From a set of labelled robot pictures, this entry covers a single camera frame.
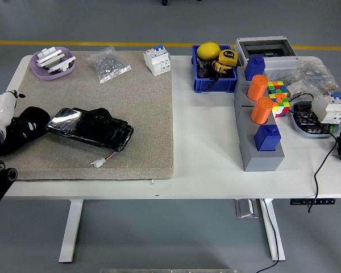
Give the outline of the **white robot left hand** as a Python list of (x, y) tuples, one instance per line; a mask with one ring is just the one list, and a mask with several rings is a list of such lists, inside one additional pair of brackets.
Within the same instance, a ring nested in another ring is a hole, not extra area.
[(16, 90), (9, 90), (0, 94), (0, 131), (4, 131), (11, 123), (16, 107), (16, 100), (19, 97), (25, 98), (26, 96)]

